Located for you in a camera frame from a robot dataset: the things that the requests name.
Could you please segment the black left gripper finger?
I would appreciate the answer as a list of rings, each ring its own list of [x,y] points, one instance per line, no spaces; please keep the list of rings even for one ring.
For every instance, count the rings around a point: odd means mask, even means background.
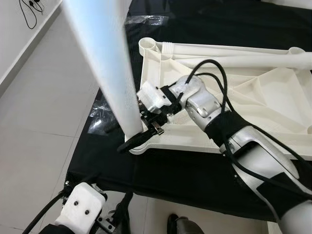
[[[129,222],[131,220],[129,216],[129,205],[131,203],[133,196],[134,196],[134,193],[125,193],[125,195],[123,196],[123,199],[118,203],[118,205],[116,205],[116,209],[113,214],[113,221]]]

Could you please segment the white plastic table top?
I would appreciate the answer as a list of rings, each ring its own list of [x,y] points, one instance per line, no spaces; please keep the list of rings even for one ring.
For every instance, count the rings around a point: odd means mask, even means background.
[[[152,38],[138,41],[142,73],[138,88],[148,81],[161,88],[172,86],[196,67],[180,64],[173,55],[161,51]],[[305,52],[292,47],[290,53]],[[245,120],[285,143],[305,160],[312,160],[311,70],[285,67],[223,67],[234,109]],[[187,150],[217,153],[219,147],[189,117],[180,111],[143,145],[132,149],[142,154],[147,149]]]

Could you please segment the clear plastic bag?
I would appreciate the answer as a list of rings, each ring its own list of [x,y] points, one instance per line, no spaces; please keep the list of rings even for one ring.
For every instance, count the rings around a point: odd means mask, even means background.
[[[169,18],[169,16],[159,15],[127,16],[124,24],[166,25],[169,21]]]

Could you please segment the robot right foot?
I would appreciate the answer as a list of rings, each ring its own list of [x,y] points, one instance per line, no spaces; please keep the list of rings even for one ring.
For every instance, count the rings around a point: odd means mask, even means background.
[[[205,234],[194,222],[185,216],[170,214],[167,219],[166,234]]]

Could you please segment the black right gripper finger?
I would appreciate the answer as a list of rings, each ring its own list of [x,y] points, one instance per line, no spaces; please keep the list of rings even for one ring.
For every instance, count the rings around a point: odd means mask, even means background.
[[[147,141],[146,135],[143,134],[136,134],[132,136],[127,141],[125,141],[122,145],[118,147],[118,152],[123,153],[127,152],[130,149],[138,147]]]

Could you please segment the clear plastic wrap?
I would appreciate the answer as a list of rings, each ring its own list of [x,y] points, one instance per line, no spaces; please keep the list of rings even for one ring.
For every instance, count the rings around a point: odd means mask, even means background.
[[[92,119],[87,131],[89,134],[106,136],[120,128],[120,124],[104,96],[96,98],[89,117]]]

